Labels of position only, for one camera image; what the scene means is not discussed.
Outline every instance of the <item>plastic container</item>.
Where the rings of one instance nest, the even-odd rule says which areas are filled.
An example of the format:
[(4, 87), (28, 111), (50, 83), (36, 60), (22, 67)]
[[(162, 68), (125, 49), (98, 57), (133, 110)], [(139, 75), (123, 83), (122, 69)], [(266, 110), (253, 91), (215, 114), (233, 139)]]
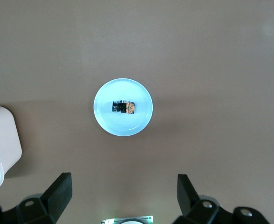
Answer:
[(22, 154), (19, 136), (13, 115), (0, 106), (0, 186), (6, 172)]

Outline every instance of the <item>screw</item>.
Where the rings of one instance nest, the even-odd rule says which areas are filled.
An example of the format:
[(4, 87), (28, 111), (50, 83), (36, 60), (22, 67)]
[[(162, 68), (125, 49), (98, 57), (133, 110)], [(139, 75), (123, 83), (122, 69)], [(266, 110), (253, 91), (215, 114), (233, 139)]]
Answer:
[(208, 209), (212, 208), (212, 204), (208, 201), (204, 201), (202, 204), (203, 204), (204, 207), (206, 207)]
[(247, 217), (252, 217), (252, 213), (248, 209), (241, 209), (240, 212)]

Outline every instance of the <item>light blue plate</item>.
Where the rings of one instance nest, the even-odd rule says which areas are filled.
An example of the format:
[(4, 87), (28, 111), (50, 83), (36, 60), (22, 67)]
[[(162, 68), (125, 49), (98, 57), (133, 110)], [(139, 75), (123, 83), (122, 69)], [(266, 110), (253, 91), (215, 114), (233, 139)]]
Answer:
[[(134, 114), (112, 112), (112, 102), (120, 100), (134, 102)], [(117, 136), (130, 136), (142, 131), (151, 120), (152, 110), (151, 96), (146, 88), (127, 78), (114, 79), (103, 85), (94, 101), (97, 122)]]

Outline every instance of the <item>gray surface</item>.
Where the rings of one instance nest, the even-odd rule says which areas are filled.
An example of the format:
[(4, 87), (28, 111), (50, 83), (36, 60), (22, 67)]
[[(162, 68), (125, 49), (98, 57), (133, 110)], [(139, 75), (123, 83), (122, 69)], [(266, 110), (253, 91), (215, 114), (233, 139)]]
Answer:
[[(93, 114), (99, 88), (121, 77), (154, 104), (127, 138)], [(274, 224), (274, 1), (0, 1), (0, 105), (23, 148), (4, 209), (72, 172), (58, 223), (169, 224), (184, 173), (228, 211), (253, 207)]]

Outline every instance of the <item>white plastic box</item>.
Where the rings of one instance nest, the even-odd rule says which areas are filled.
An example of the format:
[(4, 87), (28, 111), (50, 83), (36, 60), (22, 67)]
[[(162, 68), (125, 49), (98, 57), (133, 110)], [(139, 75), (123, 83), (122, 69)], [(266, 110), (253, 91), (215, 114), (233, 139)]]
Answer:
[(0, 106), (0, 186), (6, 172), (22, 154), (19, 136), (13, 115)]

